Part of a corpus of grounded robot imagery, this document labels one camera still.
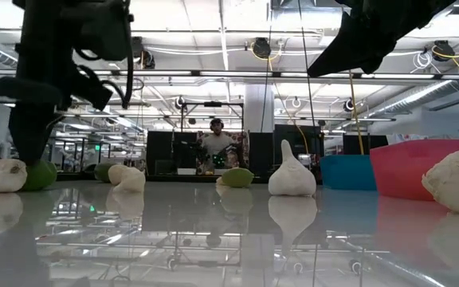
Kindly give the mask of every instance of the ceiling light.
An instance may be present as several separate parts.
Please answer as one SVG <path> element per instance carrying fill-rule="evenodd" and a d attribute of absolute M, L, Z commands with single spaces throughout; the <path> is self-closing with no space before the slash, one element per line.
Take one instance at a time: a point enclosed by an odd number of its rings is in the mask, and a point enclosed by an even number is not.
<path fill-rule="evenodd" d="M 205 72 L 200 72 L 200 75 L 201 76 L 212 76 L 212 77 L 271 77 L 272 73 L 205 71 Z"/>
<path fill-rule="evenodd" d="M 150 253 L 150 250 L 143 251 L 140 255 L 140 257 L 145 257 Z"/>
<path fill-rule="evenodd" d="M 110 245 L 110 244 L 112 244 L 112 243 L 114 243 L 114 242 L 117 242 L 117 241 L 120 240 L 122 237 L 123 237 L 122 234 L 118 234 L 118 235 L 115 235 L 115 236 L 113 236 L 113 237 L 110 237 L 110 238 L 108 238 L 107 244 Z"/>
<path fill-rule="evenodd" d="M 292 106 L 294 108 L 300 108 L 300 100 L 298 97 L 295 97 L 295 99 L 292 100 Z"/>
<path fill-rule="evenodd" d="M 90 129 L 95 129 L 92 126 L 88 126 L 86 124 L 68 124 L 72 128 L 77 128 L 77 129 L 84 129 L 84 130 L 90 130 Z"/>

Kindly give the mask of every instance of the cable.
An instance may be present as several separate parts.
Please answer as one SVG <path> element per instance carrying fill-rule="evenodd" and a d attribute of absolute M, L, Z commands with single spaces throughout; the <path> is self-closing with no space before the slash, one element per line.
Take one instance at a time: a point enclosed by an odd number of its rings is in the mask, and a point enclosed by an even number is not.
<path fill-rule="evenodd" d="M 297 0 L 297 1 L 299 3 L 300 23 L 302 23 L 300 28 L 302 29 L 302 42 L 304 44 L 304 59 L 305 59 L 306 73 L 307 73 L 308 70 L 309 70 L 308 52 L 307 52 L 307 49 L 306 49 L 306 37 L 305 37 L 305 33 L 304 33 L 304 22 L 302 21 L 302 5 L 300 4 L 300 0 Z M 312 107 L 311 80 L 309 78 L 309 75 L 307 75 L 307 79 L 308 79 L 308 91 L 309 91 L 309 106 L 311 108 L 312 129 L 313 129 L 314 133 L 316 134 L 315 112 L 314 112 L 313 107 Z"/>
<path fill-rule="evenodd" d="M 270 10 L 270 17 L 272 19 L 272 9 Z M 270 21 L 270 26 L 269 26 L 269 41 L 270 41 L 270 38 L 272 37 L 272 20 Z M 265 76 L 265 92 L 263 93 L 263 110 L 261 111 L 261 130 L 260 132 L 263 133 L 263 123 L 265 122 L 265 109 L 266 109 L 266 105 L 267 105 L 267 88 L 269 86 L 269 68 L 272 67 L 272 65 L 270 64 L 270 57 L 267 58 L 266 60 L 268 63 L 267 63 L 267 71 L 266 71 L 266 76 Z"/>
<path fill-rule="evenodd" d="M 357 106 L 355 106 L 354 80 L 353 80 L 353 76 L 351 75 L 351 70 L 348 71 L 348 75 L 350 77 L 351 102 L 354 105 L 353 114 L 355 118 L 355 124 L 357 125 L 357 133 L 359 135 L 360 154 L 364 155 L 363 136 L 360 133 L 359 115 L 357 115 Z"/>
<path fill-rule="evenodd" d="M 449 59 L 458 59 L 459 58 L 459 55 L 458 56 L 451 56 L 451 55 L 444 55 L 443 53 L 436 52 L 435 48 L 437 48 L 437 46 L 433 46 L 431 48 L 431 52 L 433 52 L 435 55 L 438 55 L 440 57 L 446 57 L 446 58 L 449 58 Z"/>
<path fill-rule="evenodd" d="M 132 38 L 130 31 L 130 9 L 131 0 L 124 0 L 124 36 L 127 39 L 127 90 L 122 100 L 122 108 L 127 109 L 132 97 L 132 82 L 134 78 L 134 54 L 132 53 Z"/>

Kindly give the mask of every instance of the man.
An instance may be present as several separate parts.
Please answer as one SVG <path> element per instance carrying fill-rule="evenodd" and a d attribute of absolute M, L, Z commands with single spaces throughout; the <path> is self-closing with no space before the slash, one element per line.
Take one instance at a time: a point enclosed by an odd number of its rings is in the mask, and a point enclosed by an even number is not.
<path fill-rule="evenodd" d="M 204 138 L 202 142 L 202 147 L 206 148 L 209 156 L 216 155 L 224 148 L 234 144 L 234 141 L 222 132 L 223 128 L 224 124 L 220 119 L 213 119 L 210 122 L 210 130 L 213 133 Z"/>

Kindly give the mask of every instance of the white column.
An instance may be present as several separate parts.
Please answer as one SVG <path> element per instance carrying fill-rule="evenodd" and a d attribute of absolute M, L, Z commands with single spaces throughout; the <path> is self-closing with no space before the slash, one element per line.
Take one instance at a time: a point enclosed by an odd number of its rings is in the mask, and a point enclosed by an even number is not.
<path fill-rule="evenodd" d="M 267 86 L 266 94 L 265 85 L 245 86 L 244 129 L 251 132 L 273 132 L 274 95 L 272 85 Z"/>

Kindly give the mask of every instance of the ceiling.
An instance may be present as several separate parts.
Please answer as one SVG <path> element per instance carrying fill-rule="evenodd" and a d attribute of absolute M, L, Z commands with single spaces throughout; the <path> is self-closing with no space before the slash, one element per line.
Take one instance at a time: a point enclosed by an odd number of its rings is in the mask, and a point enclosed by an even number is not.
<path fill-rule="evenodd" d="M 320 1 L 320 5 L 338 7 L 333 1 Z M 249 47 L 255 37 L 269 37 L 273 50 L 271 66 L 274 71 L 305 72 L 327 47 L 338 32 L 340 11 L 320 14 L 316 9 L 305 9 L 304 36 L 307 63 L 304 57 L 304 44 L 301 24 L 296 10 L 274 10 L 272 27 L 267 19 L 269 0 L 132 0 L 131 13 L 135 21 L 131 25 L 132 36 L 143 37 L 143 45 L 155 58 L 156 70 L 216 70 L 216 71 L 269 71 L 267 61 L 257 59 Z M 0 0 L 0 49 L 17 58 L 13 51 L 19 41 L 23 11 L 13 6 L 10 0 Z M 422 29 L 416 29 L 401 39 L 393 53 L 388 55 L 376 73 L 444 73 L 456 67 L 452 61 L 433 61 L 425 69 L 416 69 L 416 61 L 423 63 L 418 54 L 425 47 L 431 48 L 435 40 L 447 40 L 459 54 L 459 14 L 444 13 Z M 92 69 L 125 70 L 125 62 L 94 61 L 86 63 L 75 56 L 79 63 Z M 10 67 L 0 64 L 0 69 Z M 115 79 L 124 85 L 124 78 Z M 227 77 L 139 77 L 145 82 L 141 91 L 135 91 L 132 104 L 123 110 L 117 104 L 119 97 L 114 95 L 112 104 L 105 112 L 115 115 L 176 115 L 175 99 L 182 96 L 186 101 L 204 102 L 244 102 L 247 78 Z M 253 84 L 265 84 L 265 79 L 253 79 Z M 310 116 L 308 86 L 305 79 L 280 79 L 271 89 L 275 94 L 275 114 L 287 116 L 288 112 L 297 116 Z M 416 81 L 356 81 L 355 100 L 363 103 L 361 110 L 373 108 L 391 97 L 416 85 L 426 85 Z M 343 110 L 343 102 L 351 95 L 351 86 L 344 78 L 339 81 L 311 83 L 313 95 L 313 114 L 315 116 L 349 116 Z M 149 103 L 150 107 L 141 106 Z M 95 111 L 83 103 L 71 113 L 89 114 Z M 227 108 L 196 108 L 192 116 L 235 116 L 230 126 L 239 126 L 240 120 L 235 112 Z M 86 124 L 94 121 L 81 118 Z M 298 124 L 309 124 L 299 121 Z M 139 125 L 146 129 L 169 129 L 179 126 L 179 119 L 140 120 Z M 192 128 L 207 128 L 208 123 L 199 120 Z"/>

